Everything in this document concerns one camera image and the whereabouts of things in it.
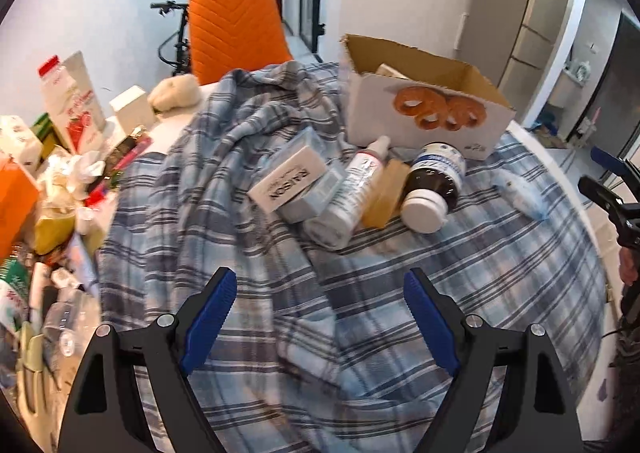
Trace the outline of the blue plaid cloth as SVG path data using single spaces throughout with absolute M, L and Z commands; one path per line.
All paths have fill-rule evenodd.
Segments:
M 191 385 L 235 452 L 410 452 L 450 379 L 428 352 L 402 295 L 419 268 L 467 313 L 500 329 L 542 325 L 573 395 L 597 363 L 605 272 L 587 217 L 514 132 L 465 174 L 442 230 L 400 220 L 361 230 L 341 251 L 263 213 L 247 195 L 258 168 L 314 129 L 348 162 L 333 64 L 291 61 L 228 73 L 165 153 L 122 177 L 99 254 L 102 315 L 137 329 L 176 311 L 220 267 L 238 296 Z M 548 205 L 532 220 L 492 184 L 523 177 Z

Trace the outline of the brown bottle white cap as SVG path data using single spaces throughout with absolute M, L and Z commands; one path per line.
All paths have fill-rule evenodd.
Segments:
M 466 163 L 455 147 L 428 143 L 410 166 L 401 195 L 400 217 L 416 233 L 440 230 L 458 204 Z

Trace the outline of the orange box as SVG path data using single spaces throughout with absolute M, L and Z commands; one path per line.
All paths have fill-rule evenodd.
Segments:
M 11 254 L 39 191 L 32 175 L 12 158 L 1 166 L 0 187 L 0 255 L 4 260 Z

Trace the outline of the strawberry milk carton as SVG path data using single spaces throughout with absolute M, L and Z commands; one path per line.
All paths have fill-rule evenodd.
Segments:
M 75 80 L 58 56 L 50 57 L 38 69 L 44 108 L 63 146 L 72 154 L 100 150 L 103 130 L 94 124 Z

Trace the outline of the white tissue pack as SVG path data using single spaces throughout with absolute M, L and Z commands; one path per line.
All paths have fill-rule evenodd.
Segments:
M 1 151 L 11 156 L 32 175 L 37 171 L 42 152 L 42 143 L 21 117 L 0 116 Z

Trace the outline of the bicycle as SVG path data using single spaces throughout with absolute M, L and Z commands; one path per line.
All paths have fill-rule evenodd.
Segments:
M 160 62 L 171 68 L 171 76 L 189 74 L 191 66 L 191 46 L 186 38 L 186 28 L 189 23 L 189 5 L 166 0 L 166 2 L 151 2 L 150 8 L 156 10 L 162 17 L 168 16 L 171 12 L 180 12 L 180 22 L 178 28 L 169 35 L 157 48 L 157 57 Z M 164 56 L 164 49 L 170 45 L 175 50 L 175 57 L 168 59 Z

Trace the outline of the tall white carton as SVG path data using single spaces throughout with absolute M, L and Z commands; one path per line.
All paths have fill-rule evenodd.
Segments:
M 106 119 L 100 106 L 100 102 L 93 89 L 92 81 L 87 70 L 84 55 L 81 51 L 76 51 L 63 61 L 63 65 L 68 74 L 72 76 L 77 84 L 82 100 L 91 113 L 94 124 L 99 131 L 106 126 Z

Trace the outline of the beige plush toy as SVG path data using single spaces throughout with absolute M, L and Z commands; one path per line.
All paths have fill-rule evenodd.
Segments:
M 148 101 L 157 112 L 190 108 L 201 101 L 202 91 L 193 74 L 183 74 L 161 80 L 149 93 Z

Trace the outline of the small white box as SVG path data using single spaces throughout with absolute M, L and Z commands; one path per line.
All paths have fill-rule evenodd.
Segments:
M 122 91 L 108 104 L 113 110 L 116 120 L 126 135 L 139 126 L 151 129 L 157 122 L 156 115 L 149 102 L 148 93 L 138 85 Z

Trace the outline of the beige refrigerator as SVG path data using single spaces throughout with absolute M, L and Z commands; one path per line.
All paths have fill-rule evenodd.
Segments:
M 544 76 L 568 0 L 471 0 L 458 56 L 508 100 L 521 121 Z

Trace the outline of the amber soap bar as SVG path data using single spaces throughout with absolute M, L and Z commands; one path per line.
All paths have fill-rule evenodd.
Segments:
M 410 167 L 396 158 L 386 164 L 383 173 L 374 185 L 369 202 L 361 217 L 361 225 L 367 229 L 384 229 L 396 212 L 404 191 Z

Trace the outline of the white spray bottle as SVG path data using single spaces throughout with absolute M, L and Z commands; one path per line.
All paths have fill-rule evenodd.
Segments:
M 314 243 L 329 251 L 339 251 L 348 244 L 383 173 L 389 148 L 390 138 L 381 136 L 355 154 L 328 206 L 318 217 L 303 223 L 303 229 Z

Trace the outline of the orange chair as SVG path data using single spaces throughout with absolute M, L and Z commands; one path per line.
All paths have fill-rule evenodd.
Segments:
M 202 85 L 293 59 L 276 0 L 189 0 L 188 11 L 191 73 Z

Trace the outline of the white Raison box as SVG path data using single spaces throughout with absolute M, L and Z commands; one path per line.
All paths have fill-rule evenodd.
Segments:
M 264 213 L 272 213 L 313 184 L 327 168 L 318 152 L 302 147 L 265 174 L 247 195 Z

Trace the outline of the cardboard box with pretzel print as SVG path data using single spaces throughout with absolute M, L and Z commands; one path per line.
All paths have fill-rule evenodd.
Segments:
M 420 149 L 445 142 L 484 161 L 515 111 L 473 65 L 392 40 L 347 34 L 338 79 L 346 138 L 365 147 L 378 137 Z

